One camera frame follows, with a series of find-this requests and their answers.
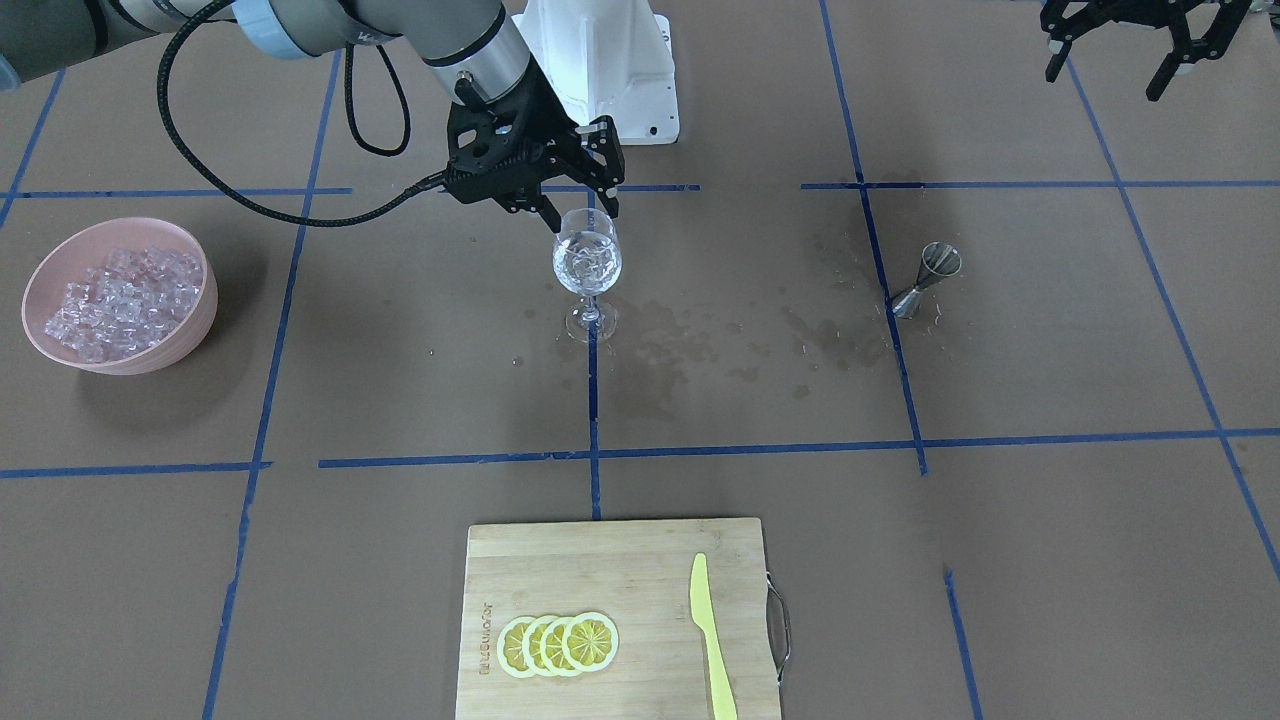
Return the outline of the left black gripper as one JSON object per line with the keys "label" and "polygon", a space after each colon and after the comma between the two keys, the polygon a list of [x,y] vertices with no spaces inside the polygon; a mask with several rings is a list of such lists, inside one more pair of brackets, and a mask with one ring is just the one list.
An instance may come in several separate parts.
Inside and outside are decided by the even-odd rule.
{"label": "left black gripper", "polygon": [[[1190,14],[1211,6],[1207,31],[1190,32]],[[1050,61],[1044,79],[1053,83],[1068,61],[1073,44],[1107,23],[1146,29],[1167,29],[1171,50],[1146,88],[1146,99],[1157,102],[1176,76],[1189,73],[1198,61],[1222,59],[1245,15],[1256,1],[1043,1],[1039,27],[1048,35]]]}

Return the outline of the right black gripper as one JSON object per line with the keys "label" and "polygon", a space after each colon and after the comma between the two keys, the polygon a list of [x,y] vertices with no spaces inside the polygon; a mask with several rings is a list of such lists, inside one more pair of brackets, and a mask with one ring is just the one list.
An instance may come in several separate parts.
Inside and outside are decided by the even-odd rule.
{"label": "right black gripper", "polygon": [[617,187],[625,155],[613,117],[576,126],[545,76],[525,76],[495,100],[483,101],[472,76],[458,76],[461,102],[448,117],[445,191],[463,204],[497,201],[511,214],[538,215],[553,234],[562,215],[541,182],[566,176],[588,187],[611,219],[620,217]]}

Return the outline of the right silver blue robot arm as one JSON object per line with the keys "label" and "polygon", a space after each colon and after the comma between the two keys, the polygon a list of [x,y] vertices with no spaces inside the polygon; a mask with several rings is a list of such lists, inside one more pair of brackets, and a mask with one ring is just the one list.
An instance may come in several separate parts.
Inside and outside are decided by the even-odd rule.
{"label": "right silver blue robot arm", "polygon": [[[166,37],[155,81],[166,136],[212,187],[262,217],[349,227],[444,190],[462,204],[494,201],[509,213],[535,214],[557,232],[562,217],[543,186],[558,177],[593,191],[611,218],[620,214],[625,158],[614,120],[579,123],[567,114],[500,1],[5,1],[1,20],[6,92],[143,38]],[[247,199],[196,156],[172,117],[177,56],[197,29],[218,22],[236,24],[261,53],[287,60],[406,41],[451,97],[445,167],[357,217],[319,220]]]}

